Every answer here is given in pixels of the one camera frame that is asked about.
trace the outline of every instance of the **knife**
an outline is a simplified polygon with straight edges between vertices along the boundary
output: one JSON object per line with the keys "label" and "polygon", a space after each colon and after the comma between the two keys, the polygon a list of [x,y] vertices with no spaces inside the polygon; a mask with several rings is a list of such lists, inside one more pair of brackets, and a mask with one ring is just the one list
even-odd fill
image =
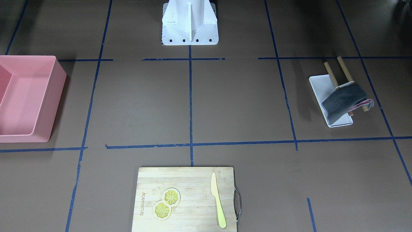
{"label": "knife", "polygon": [[226,219],[225,219],[225,214],[223,213],[222,204],[220,203],[218,183],[216,181],[216,173],[212,173],[212,178],[210,179],[210,190],[212,192],[212,195],[216,199],[216,208],[218,209],[219,226],[220,228],[225,228]]}

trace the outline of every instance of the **citrus slice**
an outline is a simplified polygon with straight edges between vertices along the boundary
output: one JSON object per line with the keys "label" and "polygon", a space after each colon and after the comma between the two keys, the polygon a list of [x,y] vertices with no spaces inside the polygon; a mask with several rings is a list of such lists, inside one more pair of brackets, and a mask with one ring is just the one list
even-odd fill
{"label": "citrus slice", "polygon": [[175,207],[180,202],[180,193],[175,188],[168,188],[163,194],[164,204],[169,207]]}
{"label": "citrus slice", "polygon": [[159,201],[154,205],[154,215],[158,220],[166,220],[172,213],[172,208]]}

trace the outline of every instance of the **pink plastic box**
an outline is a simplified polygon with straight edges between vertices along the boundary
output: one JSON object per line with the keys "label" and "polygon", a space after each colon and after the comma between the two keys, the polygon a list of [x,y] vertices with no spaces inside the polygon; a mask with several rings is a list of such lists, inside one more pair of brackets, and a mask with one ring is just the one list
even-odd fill
{"label": "pink plastic box", "polygon": [[55,56],[0,55],[0,142],[47,142],[65,80]]}

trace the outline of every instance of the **cutting board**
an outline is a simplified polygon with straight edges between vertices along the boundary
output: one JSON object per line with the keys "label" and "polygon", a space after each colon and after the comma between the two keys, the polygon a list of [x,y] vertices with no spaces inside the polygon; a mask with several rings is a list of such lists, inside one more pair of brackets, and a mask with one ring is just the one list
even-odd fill
{"label": "cutting board", "polygon": [[[211,175],[216,173],[226,227],[220,228]],[[170,217],[158,220],[154,206],[168,188],[180,192]],[[236,232],[232,167],[139,168],[132,232]]]}

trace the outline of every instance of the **blue grid line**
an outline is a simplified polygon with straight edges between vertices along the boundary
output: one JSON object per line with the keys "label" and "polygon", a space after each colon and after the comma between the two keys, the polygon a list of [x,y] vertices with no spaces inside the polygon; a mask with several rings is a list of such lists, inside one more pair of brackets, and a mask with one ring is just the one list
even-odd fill
{"label": "blue grid line", "polygon": [[316,232],[316,224],[315,224],[315,218],[313,217],[312,204],[310,203],[309,197],[306,198],[306,200],[308,201],[308,207],[309,207],[310,219],[312,221],[313,232]]}
{"label": "blue grid line", "polygon": [[[337,57],[258,57],[257,59],[336,59]],[[412,57],[342,57],[343,59],[412,59]]]}
{"label": "blue grid line", "polygon": [[286,106],[288,107],[288,112],[289,112],[290,127],[292,128],[293,139],[295,140],[295,147],[296,147],[296,151],[297,151],[295,128],[293,127],[292,114],[290,113],[288,95],[286,93],[285,83],[283,81],[282,68],[281,68],[281,63],[280,63],[280,60],[279,60],[278,49],[276,48],[276,42],[275,42],[275,36],[273,34],[272,22],[270,20],[269,9],[267,7],[267,0],[265,0],[265,7],[266,7],[267,20],[269,22],[270,33],[272,35],[273,48],[275,49],[276,61],[278,63],[279,74],[281,76],[282,88],[283,88],[283,91],[285,92],[285,101],[286,101]]}
{"label": "blue grid line", "polygon": [[192,46],[189,45],[190,166],[193,167]]}
{"label": "blue grid line", "polygon": [[[412,136],[394,137],[399,140],[412,139]],[[305,142],[347,142],[347,141],[371,141],[371,140],[391,140],[392,137],[365,137],[365,138],[338,138],[338,139],[314,139],[314,140],[296,140],[297,143]],[[149,145],[125,145],[125,146],[108,146],[107,149],[132,149],[132,148],[152,148],[152,147],[189,147],[197,146],[219,146],[219,145],[248,145],[248,144],[282,144],[295,143],[295,140],[270,140],[270,141],[245,141],[245,142],[198,142],[198,143],[174,143],[174,144],[149,144]]]}
{"label": "blue grid line", "polygon": [[337,3],[337,5],[338,5],[338,7],[339,7],[339,10],[340,10],[341,14],[342,14],[343,20],[345,21],[345,24],[346,24],[346,27],[347,27],[347,29],[348,29],[348,32],[349,32],[349,34],[351,35],[351,38],[352,38],[353,44],[355,45],[356,51],[357,51],[357,53],[358,53],[358,55],[359,55],[359,57],[360,57],[360,61],[361,61],[361,63],[362,63],[363,69],[365,70],[365,74],[366,74],[366,76],[367,76],[367,78],[368,78],[370,87],[372,88],[373,94],[374,94],[374,96],[375,96],[375,98],[376,98],[376,102],[377,102],[377,104],[379,105],[379,109],[381,110],[381,113],[382,113],[382,116],[383,116],[383,118],[384,118],[384,120],[385,120],[386,126],[387,126],[387,128],[388,128],[388,130],[389,130],[389,133],[390,133],[391,137],[392,137],[393,144],[395,145],[395,148],[396,148],[396,151],[398,152],[398,156],[399,156],[399,158],[400,158],[400,161],[402,162],[403,169],[405,170],[406,176],[407,176],[408,179],[409,179],[409,183],[410,183],[411,186],[412,186],[412,178],[411,178],[411,176],[410,176],[410,174],[409,174],[409,171],[408,171],[408,168],[406,167],[406,164],[405,164],[405,162],[404,162],[404,160],[403,160],[402,154],[400,153],[400,150],[399,150],[399,148],[398,148],[398,144],[396,143],[395,137],[393,136],[391,127],[389,126],[388,120],[387,120],[387,118],[386,118],[386,116],[385,116],[385,112],[384,112],[384,110],[383,110],[383,108],[382,108],[382,105],[381,105],[381,103],[380,103],[380,101],[379,101],[378,95],[376,94],[375,88],[373,87],[372,80],[370,79],[369,73],[368,73],[368,71],[367,71],[367,69],[366,69],[365,63],[363,62],[363,58],[362,58],[361,53],[360,53],[360,51],[359,51],[359,48],[358,48],[358,46],[357,46],[357,44],[356,44],[356,42],[355,42],[355,38],[353,37],[352,31],[351,31],[351,29],[349,28],[348,21],[346,20],[345,14],[343,13],[343,9],[342,9],[342,7],[341,7],[341,5],[340,5],[340,3],[339,3],[339,0],[336,0],[336,3]]}
{"label": "blue grid line", "polygon": [[[103,54],[103,48],[104,48],[104,42],[106,39],[106,33],[107,33],[107,27],[109,25],[109,18],[110,18],[110,11],[112,9],[112,2],[113,0],[110,0],[109,3],[109,10],[107,13],[107,18],[106,18],[106,25],[105,25],[105,29],[104,29],[104,33],[103,33],[103,38],[102,38],[102,43],[101,43],[101,47],[100,47],[100,54],[99,54],[99,60],[97,61],[97,68],[96,68],[96,74],[94,76],[94,83],[93,83],[93,89],[91,91],[91,97],[90,97],[90,103],[89,103],[89,110],[87,112],[87,119],[86,119],[86,125],[84,127],[84,136],[83,136],[83,141],[82,141],[82,147],[85,146],[86,144],[86,137],[87,137],[87,130],[89,128],[89,122],[90,122],[90,115],[91,115],[91,108],[93,106],[93,96],[94,96],[94,90],[96,89],[96,82],[97,82],[97,77],[99,74],[99,69],[100,69],[100,62],[101,62],[101,58],[102,58],[102,54]],[[80,175],[80,168],[81,165],[80,163],[82,162],[83,159],[83,149],[80,150],[80,155],[79,155],[79,162],[77,163],[77,174],[76,174],[76,184],[73,188],[73,192],[72,192],[72,198],[70,201],[70,208],[69,208],[69,213],[67,216],[67,223],[66,223],[66,230],[65,232],[69,231],[69,227],[70,227],[70,221],[72,218],[72,213],[73,213],[73,206],[74,206],[74,201],[75,201],[75,197],[76,197],[76,191],[77,191],[77,184],[79,182],[79,175]]]}
{"label": "blue grid line", "polygon": [[113,61],[113,59],[59,59],[59,62]]}
{"label": "blue grid line", "polygon": [[82,149],[87,149],[87,147],[54,147],[54,148],[31,148],[31,149],[7,149],[7,150],[0,150],[0,153],[80,151]]}
{"label": "blue grid line", "polygon": [[169,60],[225,60],[226,58],[146,58],[142,61],[169,61]]}
{"label": "blue grid line", "polygon": [[20,23],[21,23],[21,21],[22,21],[22,19],[23,19],[24,12],[26,11],[27,5],[28,5],[28,0],[26,0],[26,2],[24,3],[24,7],[23,7],[23,10],[21,11],[19,21],[17,22],[16,28],[14,29],[12,38],[10,39],[10,43],[9,43],[9,46],[7,47],[7,50],[6,50],[5,55],[8,55],[8,54],[9,54],[10,47],[12,46],[14,37],[15,37],[16,34],[17,34],[17,30],[19,29],[19,26],[20,26]]}

